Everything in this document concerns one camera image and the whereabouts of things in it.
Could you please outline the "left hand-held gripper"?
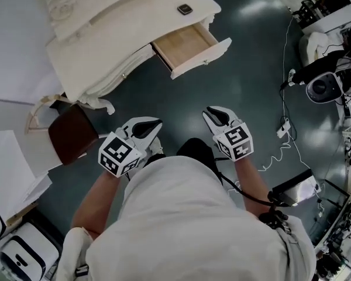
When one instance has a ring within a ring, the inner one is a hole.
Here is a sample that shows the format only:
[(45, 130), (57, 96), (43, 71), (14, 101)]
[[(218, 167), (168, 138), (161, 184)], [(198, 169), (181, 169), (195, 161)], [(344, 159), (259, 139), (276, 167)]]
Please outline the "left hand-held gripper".
[(146, 150), (154, 141), (163, 123), (151, 116), (132, 118), (115, 132), (105, 135), (98, 151), (98, 163), (115, 177), (121, 177), (147, 156)]

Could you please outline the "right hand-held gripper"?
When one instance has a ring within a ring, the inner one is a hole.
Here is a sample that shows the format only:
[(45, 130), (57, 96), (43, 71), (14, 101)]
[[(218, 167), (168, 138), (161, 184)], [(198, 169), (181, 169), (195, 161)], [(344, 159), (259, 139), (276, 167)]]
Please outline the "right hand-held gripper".
[(253, 139), (247, 125), (228, 108), (207, 107), (202, 117), (213, 134), (217, 148), (230, 160), (240, 160), (253, 153)]

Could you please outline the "large white wooden drawer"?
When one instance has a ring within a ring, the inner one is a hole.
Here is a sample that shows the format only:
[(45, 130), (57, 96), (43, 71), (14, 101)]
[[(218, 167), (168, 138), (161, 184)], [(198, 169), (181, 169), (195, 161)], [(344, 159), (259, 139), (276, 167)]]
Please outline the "large white wooden drawer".
[(157, 55), (171, 71), (171, 79), (220, 58), (232, 43), (219, 42), (201, 23), (170, 32), (152, 42)]

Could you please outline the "person's right forearm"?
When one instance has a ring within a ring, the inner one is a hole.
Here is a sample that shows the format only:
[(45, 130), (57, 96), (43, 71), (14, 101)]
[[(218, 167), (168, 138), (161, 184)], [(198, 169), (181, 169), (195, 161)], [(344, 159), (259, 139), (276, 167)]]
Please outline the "person's right forearm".
[[(258, 200), (269, 201), (267, 198), (269, 190), (248, 157), (237, 160), (235, 162), (235, 170), (243, 192)], [(257, 203), (247, 197), (244, 197), (243, 201), (245, 209), (256, 217), (268, 212), (270, 209), (270, 206)]]

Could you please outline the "cream white dressing table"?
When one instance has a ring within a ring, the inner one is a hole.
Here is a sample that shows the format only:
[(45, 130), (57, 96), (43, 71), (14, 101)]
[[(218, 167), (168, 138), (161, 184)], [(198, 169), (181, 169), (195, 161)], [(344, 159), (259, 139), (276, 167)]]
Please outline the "cream white dressing table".
[[(46, 50), (71, 102), (105, 108), (105, 96), (157, 55), (152, 42), (201, 23), (207, 30), (221, 7), (214, 0), (44, 0), (55, 38)], [(182, 15), (187, 4), (193, 12)]]

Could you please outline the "person's black trousers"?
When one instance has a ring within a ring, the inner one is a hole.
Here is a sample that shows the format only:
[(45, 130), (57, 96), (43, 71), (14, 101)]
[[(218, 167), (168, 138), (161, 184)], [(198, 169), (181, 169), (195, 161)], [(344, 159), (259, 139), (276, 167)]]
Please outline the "person's black trousers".
[(144, 167), (167, 173), (218, 175), (212, 149), (201, 139), (191, 138), (179, 148), (175, 156), (150, 156)]

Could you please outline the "white power strip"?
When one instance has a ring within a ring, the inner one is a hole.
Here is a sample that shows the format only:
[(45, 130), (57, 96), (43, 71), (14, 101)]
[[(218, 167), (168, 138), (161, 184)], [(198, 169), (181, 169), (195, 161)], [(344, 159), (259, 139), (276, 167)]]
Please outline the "white power strip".
[(277, 130), (277, 136), (278, 138), (282, 138), (283, 136), (285, 136), (286, 134), (288, 134), (288, 132), (291, 129), (291, 124), (290, 124), (290, 120), (288, 118), (285, 119), (284, 123), (280, 126), (280, 128)]

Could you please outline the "cream chair with brown seat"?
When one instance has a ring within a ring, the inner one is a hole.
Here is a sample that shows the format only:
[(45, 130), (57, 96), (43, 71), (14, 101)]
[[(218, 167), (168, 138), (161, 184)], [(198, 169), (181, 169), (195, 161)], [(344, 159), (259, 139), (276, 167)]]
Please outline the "cream chair with brown seat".
[[(41, 107), (55, 101), (68, 103), (70, 107), (60, 114), (47, 128), (39, 127), (36, 122), (37, 113)], [(79, 102), (73, 103), (60, 94), (44, 96), (30, 110), (25, 124), (25, 133), (46, 131), (61, 163), (69, 165), (79, 157), (84, 156), (98, 139), (104, 137), (103, 134), (99, 134), (96, 131), (82, 110), (88, 107)]]

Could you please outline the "person's white shirt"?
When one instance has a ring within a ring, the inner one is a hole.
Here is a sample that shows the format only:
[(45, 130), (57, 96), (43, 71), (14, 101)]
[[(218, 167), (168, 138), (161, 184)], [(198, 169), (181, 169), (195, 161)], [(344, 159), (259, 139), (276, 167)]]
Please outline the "person's white shirt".
[(311, 281), (314, 247), (301, 220), (272, 229), (237, 208), (216, 175), (144, 167), (116, 222), (65, 237), (56, 281)]

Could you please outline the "white fabric bundle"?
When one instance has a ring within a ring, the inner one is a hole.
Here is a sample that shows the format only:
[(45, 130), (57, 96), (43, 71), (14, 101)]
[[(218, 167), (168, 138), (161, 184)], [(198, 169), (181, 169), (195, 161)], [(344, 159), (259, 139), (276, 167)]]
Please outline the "white fabric bundle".
[(317, 48), (326, 47), (328, 42), (329, 38), (325, 33), (312, 32), (310, 35), (303, 35), (298, 44), (302, 65), (306, 67), (317, 60)]

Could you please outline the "black crate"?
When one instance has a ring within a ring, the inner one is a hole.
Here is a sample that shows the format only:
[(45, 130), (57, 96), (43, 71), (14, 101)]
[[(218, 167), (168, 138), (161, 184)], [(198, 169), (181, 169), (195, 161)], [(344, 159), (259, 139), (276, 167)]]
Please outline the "black crate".
[(300, 9), (292, 14), (302, 29), (315, 23), (319, 19), (314, 9), (314, 3), (311, 0), (302, 1)]

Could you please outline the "black framed glass panel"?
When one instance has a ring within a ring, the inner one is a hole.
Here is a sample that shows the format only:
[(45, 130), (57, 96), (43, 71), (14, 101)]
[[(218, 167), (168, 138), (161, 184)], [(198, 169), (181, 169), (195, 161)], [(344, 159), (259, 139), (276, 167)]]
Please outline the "black framed glass panel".
[(337, 186), (333, 182), (325, 179), (322, 183), (322, 195), (318, 199), (321, 201), (319, 215), (314, 219), (314, 223), (309, 231), (314, 247), (322, 245), (329, 237), (337, 222), (342, 218), (349, 203), (350, 194), (343, 188)]

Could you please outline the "white cardboard box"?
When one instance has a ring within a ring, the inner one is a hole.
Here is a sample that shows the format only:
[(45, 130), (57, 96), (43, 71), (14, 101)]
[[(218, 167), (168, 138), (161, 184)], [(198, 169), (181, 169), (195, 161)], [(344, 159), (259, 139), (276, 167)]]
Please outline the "white cardboard box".
[(36, 201), (52, 182), (47, 173), (36, 176), (13, 131), (0, 131), (0, 216), (3, 220)]

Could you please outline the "white box appliance black trim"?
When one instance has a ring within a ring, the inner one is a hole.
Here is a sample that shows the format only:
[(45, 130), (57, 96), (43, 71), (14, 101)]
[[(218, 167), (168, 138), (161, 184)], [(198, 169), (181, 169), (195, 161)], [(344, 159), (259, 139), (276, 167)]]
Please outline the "white box appliance black trim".
[(56, 246), (29, 222), (0, 248), (1, 264), (16, 281), (41, 281), (58, 258)]

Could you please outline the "black screen mount bracket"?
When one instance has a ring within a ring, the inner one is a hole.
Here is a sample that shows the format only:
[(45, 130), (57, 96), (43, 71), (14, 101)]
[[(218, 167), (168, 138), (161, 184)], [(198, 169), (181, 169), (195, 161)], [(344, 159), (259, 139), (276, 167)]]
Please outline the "black screen mount bracket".
[(271, 207), (268, 212), (260, 214), (259, 220), (272, 229), (280, 228), (285, 232), (290, 232), (290, 228), (287, 222), (288, 216), (273, 207)]

